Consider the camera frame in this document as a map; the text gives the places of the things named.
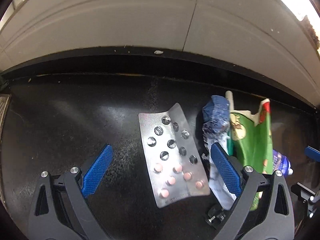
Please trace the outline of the blue white wrapper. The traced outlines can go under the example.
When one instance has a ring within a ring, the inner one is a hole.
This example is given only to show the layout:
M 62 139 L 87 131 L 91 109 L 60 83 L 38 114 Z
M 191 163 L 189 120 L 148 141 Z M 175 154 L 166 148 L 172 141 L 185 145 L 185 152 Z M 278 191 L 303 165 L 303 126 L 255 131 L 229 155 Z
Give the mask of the blue white wrapper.
M 228 152 L 229 136 L 229 101 L 219 95 L 213 95 L 210 101 L 203 107 L 203 140 L 204 145 L 210 151 L 213 143 L 218 142 Z M 225 210 L 230 210 L 236 200 L 236 195 L 230 193 L 225 185 L 216 165 L 209 156 L 209 187 L 218 202 Z

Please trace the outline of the black toy car chassis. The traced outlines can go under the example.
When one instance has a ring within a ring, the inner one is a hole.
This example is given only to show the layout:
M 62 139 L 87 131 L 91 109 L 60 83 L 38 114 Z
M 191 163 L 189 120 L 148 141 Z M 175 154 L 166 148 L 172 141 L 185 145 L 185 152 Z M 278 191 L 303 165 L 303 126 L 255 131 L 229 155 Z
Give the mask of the black toy car chassis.
M 226 211 L 219 203 L 217 203 L 209 209 L 205 217 L 205 221 L 209 226 L 213 227 L 214 229 L 217 229 L 223 222 L 225 217 Z

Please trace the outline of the green white marker pen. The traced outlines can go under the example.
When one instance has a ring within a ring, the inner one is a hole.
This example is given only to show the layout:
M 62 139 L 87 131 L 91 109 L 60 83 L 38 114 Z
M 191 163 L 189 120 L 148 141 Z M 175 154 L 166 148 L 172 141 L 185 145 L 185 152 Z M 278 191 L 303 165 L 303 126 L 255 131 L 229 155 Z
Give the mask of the green white marker pen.
M 225 98 L 229 101 L 229 110 L 234 110 L 234 99 L 233 99 L 233 93 L 232 91 L 228 90 L 225 93 Z

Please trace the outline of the blue white crumpled packet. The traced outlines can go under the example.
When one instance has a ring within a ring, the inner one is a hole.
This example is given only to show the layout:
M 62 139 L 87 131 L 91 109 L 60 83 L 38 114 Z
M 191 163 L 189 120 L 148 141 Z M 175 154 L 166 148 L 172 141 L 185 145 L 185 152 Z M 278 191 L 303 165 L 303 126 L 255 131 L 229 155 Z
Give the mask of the blue white crumpled packet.
M 280 152 L 273 150 L 273 171 L 275 170 L 280 170 L 285 177 L 293 174 L 289 159 Z

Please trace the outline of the green cartoon paper cup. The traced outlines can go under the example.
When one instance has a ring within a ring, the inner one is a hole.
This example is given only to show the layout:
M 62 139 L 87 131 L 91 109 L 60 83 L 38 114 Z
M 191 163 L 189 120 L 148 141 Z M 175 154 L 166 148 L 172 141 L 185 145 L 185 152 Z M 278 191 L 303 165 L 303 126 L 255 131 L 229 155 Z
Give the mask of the green cartoon paper cup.
M 238 161 L 256 172 L 273 173 L 273 143 L 270 100 L 260 102 L 256 114 L 251 111 L 230 111 L 231 139 Z

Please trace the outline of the silver pill blister pack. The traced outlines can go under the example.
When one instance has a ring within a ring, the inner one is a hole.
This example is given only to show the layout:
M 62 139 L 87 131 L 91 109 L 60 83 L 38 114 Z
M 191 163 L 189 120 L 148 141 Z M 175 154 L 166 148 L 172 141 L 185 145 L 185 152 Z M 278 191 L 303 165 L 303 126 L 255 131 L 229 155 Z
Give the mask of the silver pill blister pack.
M 188 197 L 208 196 L 207 174 L 180 104 L 166 112 L 140 113 L 138 118 L 157 207 Z

